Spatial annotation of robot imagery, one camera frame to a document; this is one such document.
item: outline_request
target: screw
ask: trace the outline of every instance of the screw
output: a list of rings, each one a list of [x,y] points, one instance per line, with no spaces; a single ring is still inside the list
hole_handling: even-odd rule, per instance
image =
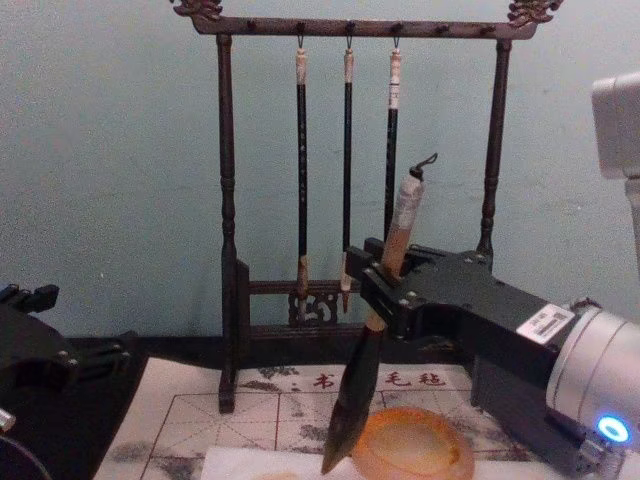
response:
[[[0,430],[7,433],[16,424],[16,417],[0,408]]]

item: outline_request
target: decorative carved finial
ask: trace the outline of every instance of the decorative carved finial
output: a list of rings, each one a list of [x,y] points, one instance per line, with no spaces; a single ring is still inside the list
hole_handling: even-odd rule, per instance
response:
[[[181,17],[202,17],[205,20],[216,21],[220,19],[222,0],[178,0],[181,5],[173,7]]]
[[[552,15],[548,10],[556,11],[564,0],[514,0],[509,5],[509,24],[512,27],[522,27],[529,22],[545,23],[551,21]]]

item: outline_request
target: light blue wall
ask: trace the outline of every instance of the light blue wall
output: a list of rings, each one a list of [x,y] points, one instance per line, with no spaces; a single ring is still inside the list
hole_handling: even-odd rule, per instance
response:
[[[504,18],[507,1],[223,2],[227,15]],[[512,56],[494,245],[499,278],[638,319],[623,184],[597,165],[590,85],[637,70],[636,0],[568,0]],[[354,39],[352,242],[380,235],[390,39]],[[237,244],[260,279],[296,266],[295,39],[233,47]],[[340,260],[344,39],[308,38],[309,254]],[[434,151],[416,241],[479,233],[493,42],[407,40],[398,172]],[[216,46],[165,1],[0,6],[0,282],[61,287],[68,335],[220,332]],[[285,301],[253,302],[257,323]],[[361,320],[358,305],[349,320]]]

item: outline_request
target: blue led light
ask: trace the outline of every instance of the blue led light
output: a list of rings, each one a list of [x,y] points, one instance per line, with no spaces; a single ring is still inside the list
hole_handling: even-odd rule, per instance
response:
[[[616,417],[602,417],[598,422],[598,430],[612,442],[622,443],[629,440],[629,429]]]

